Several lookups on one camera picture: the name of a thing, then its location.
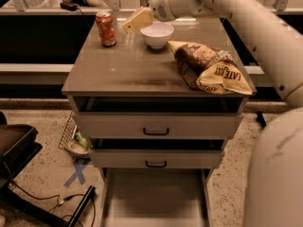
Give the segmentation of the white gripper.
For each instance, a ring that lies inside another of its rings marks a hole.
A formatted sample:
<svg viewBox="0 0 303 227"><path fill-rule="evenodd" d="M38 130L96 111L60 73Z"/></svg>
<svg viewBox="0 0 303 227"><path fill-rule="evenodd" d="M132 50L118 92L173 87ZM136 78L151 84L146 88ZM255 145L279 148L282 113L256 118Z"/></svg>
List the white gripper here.
<svg viewBox="0 0 303 227"><path fill-rule="evenodd" d="M169 0L149 0L149 7L150 9L140 7L123 23L122 27L126 33L132 33L150 26L154 17L163 22L175 19L169 6Z"/></svg>

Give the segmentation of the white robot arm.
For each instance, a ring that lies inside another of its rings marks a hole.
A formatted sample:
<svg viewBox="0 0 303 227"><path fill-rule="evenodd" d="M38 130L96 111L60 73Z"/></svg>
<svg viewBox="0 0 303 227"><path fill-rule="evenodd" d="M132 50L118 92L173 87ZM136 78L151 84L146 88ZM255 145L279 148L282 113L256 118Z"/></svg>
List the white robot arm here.
<svg viewBox="0 0 303 227"><path fill-rule="evenodd" d="M303 227L303 38L256 0L149 0L123 24L217 12L241 36L278 94L293 109L271 121L254 147L243 227Z"/></svg>

